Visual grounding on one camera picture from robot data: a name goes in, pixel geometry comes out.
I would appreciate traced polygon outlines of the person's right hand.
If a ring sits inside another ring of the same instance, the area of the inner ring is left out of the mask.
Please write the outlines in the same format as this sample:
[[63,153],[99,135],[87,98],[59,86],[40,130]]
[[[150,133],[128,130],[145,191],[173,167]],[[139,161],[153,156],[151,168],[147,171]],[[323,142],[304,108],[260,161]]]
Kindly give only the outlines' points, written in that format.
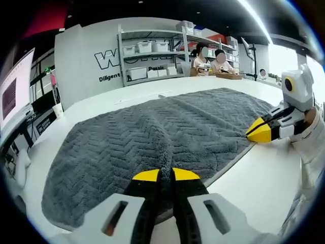
[[316,112],[317,109],[315,107],[312,107],[311,109],[305,111],[304,124],[306,127],[309,127],[313,123],[316,117]]

